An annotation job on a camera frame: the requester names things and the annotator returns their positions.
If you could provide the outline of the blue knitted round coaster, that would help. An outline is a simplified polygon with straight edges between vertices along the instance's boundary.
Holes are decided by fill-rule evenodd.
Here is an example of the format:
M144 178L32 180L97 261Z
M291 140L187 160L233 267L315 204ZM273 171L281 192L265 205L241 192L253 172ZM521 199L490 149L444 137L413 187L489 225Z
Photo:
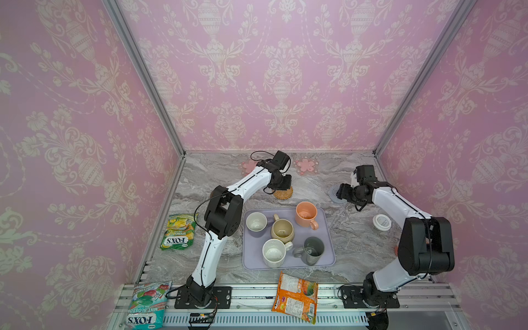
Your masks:
M336 185L331 186L329 191L328 191L329 198L335 204L343 204L343 203L345 203L345 201L343 199L340 199L337 196L339 188L340 188L340 185L336 184Z

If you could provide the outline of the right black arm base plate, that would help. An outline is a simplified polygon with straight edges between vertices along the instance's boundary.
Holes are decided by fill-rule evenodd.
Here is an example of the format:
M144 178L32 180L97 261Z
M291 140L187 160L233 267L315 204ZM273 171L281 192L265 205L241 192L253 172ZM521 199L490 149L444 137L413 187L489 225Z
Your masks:
M382 292L375 288L360 287L357 285L342 285L338 289L338 297L345 309L398 309L396 292Z

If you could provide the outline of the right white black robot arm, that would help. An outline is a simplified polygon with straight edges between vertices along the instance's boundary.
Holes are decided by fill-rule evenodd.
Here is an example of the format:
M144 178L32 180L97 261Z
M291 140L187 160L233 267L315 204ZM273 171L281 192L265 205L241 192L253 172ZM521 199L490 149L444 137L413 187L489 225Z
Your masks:
M401 228L397 258L364 280L362 299L366 305L379 307L406 284L455 268L451 223L420 210L392 185L379 181L355 187L341 184L336 196L355 204L356 210L375 204Z

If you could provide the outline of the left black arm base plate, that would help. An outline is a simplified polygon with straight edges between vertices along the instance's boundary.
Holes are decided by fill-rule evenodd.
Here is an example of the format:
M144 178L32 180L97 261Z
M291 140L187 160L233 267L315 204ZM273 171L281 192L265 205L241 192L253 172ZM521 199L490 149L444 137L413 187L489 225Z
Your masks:
M194 298L189 289L183 287L177 291L175 309L229 309L232 298L232 287L214 286L209 294L206 294L205 302L199 302Z

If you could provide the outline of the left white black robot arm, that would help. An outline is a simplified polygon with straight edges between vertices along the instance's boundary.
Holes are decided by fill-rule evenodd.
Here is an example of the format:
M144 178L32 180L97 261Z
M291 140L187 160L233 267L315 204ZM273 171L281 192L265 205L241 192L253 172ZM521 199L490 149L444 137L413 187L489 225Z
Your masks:
M228 237L240 226L244 203L260 190L289 189L292 176L286 173L288 165L288 162L260 161L244 178L213 190L204 216L206 235L202 252L184 286L195 305L205 307L213 299L221 253Z

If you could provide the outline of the pink flower silicone coaster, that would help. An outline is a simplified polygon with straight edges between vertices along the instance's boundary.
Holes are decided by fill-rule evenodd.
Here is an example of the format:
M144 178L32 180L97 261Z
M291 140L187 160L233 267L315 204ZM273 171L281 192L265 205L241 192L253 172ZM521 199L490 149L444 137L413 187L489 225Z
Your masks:
M257 166L257 161L248 159L245 162L242 162L239 164L239 169L242 173L242 176L246 176L249 173L251 173L255 169L256 166Z

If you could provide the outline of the woven rattan round coaster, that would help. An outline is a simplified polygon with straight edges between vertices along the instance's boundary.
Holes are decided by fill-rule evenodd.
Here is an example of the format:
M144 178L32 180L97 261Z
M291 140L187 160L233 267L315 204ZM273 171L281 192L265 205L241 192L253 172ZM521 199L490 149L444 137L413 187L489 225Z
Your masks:
M287 190L285 191L275 191L273 193L273 196L276 198L276 199L279 199L279 200L287 200L287 199L290 199L293 195L293 188L292 187L289 187Z

